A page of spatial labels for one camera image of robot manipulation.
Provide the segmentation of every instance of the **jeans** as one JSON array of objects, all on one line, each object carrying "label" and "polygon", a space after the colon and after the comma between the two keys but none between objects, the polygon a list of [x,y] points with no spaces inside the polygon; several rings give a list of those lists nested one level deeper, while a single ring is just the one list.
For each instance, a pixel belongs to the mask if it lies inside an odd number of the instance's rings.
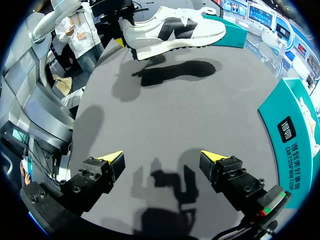
[{"label": "jeans", "polygon": [[89,74],[89,76],[93,72],[103,51],[104,47],[99,43],[77,59],[82,70]]}]

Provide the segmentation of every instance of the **black n logo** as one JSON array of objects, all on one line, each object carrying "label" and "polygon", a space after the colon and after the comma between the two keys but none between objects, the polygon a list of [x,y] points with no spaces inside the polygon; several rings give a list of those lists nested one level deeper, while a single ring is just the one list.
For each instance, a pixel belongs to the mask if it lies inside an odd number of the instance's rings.
[{"label": "black n logo", "polygon": [[181,19],[170,17],[164,21],[160,30],[158,38],[167,41],[174,31],[176,39],[190,39],[198,24],[188,18],[186,26],[182,23]]}]

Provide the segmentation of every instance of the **person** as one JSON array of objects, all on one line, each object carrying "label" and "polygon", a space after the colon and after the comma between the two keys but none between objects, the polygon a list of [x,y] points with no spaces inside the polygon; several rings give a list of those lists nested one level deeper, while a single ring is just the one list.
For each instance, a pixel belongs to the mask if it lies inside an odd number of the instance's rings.
[{"label": "person", "polygon": [[20,172],[21,172],[21,184],[22,186],[28,185],[31,183],[31,176],[30,174],[26,174],[26,171],[22,165],[22,160],[20,162]]},{"label": "person", "polygon": [[104,47],[97,33],[89,3],[82,2],[73,15],[65,17],[55,27],[55,33],[59,41],[69,44],[82,70],[90,75]]}]

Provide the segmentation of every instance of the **gray table surface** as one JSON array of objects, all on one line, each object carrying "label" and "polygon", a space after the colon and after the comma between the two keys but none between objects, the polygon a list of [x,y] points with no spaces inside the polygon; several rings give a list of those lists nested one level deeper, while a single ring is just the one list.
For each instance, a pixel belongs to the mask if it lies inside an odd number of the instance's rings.
[{"label": "gray table surface", "polygon": [[[74,175],[89,156],[119,150],[126,169],[82,217],[127,234],[198,239],[238,225],[242,213],[200,171],[200,151],[235,155],[265,179],[266,190],[277,184],[273,148],[257,111],[276,85],[247,49],[186,48],[137,61],[111,41],[79,105],[70,169]],[[193,224],[183,212],[190,209]],[[280,226],[294,212],[285,209]]]}]

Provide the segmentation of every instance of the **white jacket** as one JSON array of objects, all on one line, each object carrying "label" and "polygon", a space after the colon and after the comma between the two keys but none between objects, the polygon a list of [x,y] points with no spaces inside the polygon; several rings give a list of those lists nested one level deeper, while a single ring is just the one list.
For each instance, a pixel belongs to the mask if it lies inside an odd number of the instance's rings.
[{"label": "white jacket", "polygon": [[[75,58],[78,59],[95,45],[101,43],[97,29],[92,18],[92,10],[88,2],[81,3],[83,9],[71,17],[65,17],[56,27],[55,33],[59,41],[68,43]],[[74,24],[74,33],[71,36],[66,35],[66,30]],[[78,39],[77,33],[84,33],[85,37]]]}]

